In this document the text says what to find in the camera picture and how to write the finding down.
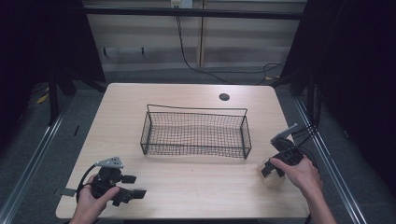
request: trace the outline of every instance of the human hand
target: human hand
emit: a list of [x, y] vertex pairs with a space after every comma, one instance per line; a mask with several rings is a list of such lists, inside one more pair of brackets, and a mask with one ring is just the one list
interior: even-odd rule
[[303, 195], [310, 190], [321, 190], [323, 187], [318, 169], [306, 156], [294, 166], [289, 166], [277, 158], [271, 158], [270, 162], [277, 168], [282, 169], [289, 177], [291, 183], [299, 188]]
[[[87, 184], [91, 183], [95, 176], [91, 176]], [[102, 197], [95, 199], [91, 194], [91, 185], [84, 186], [79, 192], [77, 208], [70, 224], [93, 223], [103, 210], [105, 210], [106, 203], [114, 198], [119, 191], [120, 188], [114, 187], [109, 189]]]

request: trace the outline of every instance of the black wire basket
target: black wire basket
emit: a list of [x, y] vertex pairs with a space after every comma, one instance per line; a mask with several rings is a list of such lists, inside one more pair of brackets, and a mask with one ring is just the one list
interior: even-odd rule
[[244, 108], [148, 105], [140, 140], [143, 154], [246, 159], [251, 150], [247, 112]]

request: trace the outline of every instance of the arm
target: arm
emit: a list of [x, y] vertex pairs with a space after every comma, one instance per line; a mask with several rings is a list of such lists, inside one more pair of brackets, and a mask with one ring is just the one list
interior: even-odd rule
[[[93, 181], [93, 176], [90, 177], [87, 183]], [[79, 192], [79, 199], [75, 214], [73, 215], [70, 224], [91, 224], [99, 215], [105, 210], [106, 203], [110, 201], [120, 191], [118, 187], [109, 189], [102, 197], [95, 199], [91, 194], [91, 185], [86, 185]]]
[[300, 163], [295, 166], [289, 166], [276, 158], [272, 158], [270, 162], [277, 168], [282, 169], [289, 177], [291, 183], [300, 189], [308, 202], [309, 211], [311, 212], [314, 223], [337, 223], [323, 197], [321, 191], [323, 183], [320, 179], [318, 169], [312, 164], [311, 160], [304, 156]]

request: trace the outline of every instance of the person's left hand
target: person's left hand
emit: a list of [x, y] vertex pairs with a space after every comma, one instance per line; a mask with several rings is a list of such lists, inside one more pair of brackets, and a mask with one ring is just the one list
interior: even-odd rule
[[[91, 176], [87, 184], [91, 183], [95, 176]], [[109, 189], [102, 197], [95, 199], [91, 194], [91, 185], [84, 186], [79, 192], [77, 208], [70, 224], [93, 223], [105, 210], [107, 202], [114, 198], [119, 191], [119, 187], [114, 187]]]

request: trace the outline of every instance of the wooden table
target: wooden table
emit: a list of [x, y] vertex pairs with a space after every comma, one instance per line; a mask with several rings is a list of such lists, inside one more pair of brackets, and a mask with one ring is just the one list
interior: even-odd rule
[[[221, 101], [227, 93], [230, 100]], [[252, 150], [247, 159], [221, 156], [143, 155], [140, 138], [147, 104], [204, 108], [247, 108]], [[270, 139], [287, 128], [274, 89], [261, 86], [111, 84], [98, 109], [67, 183], [75, 189], [96, 161], [119, 156], [124, 175], [135, 175], [126, 189], [146, 189], [143, 200], [120, 207], [108, 203], [104, 218], [261, 218], [306, 217], [301, 192], [286, 180], [264, 185], [258, 165], [276, 154]], [[99, 168], [92, 170], [91, 175]], [[56, 215], [70, 218], [76, 199], [63, 196]]]

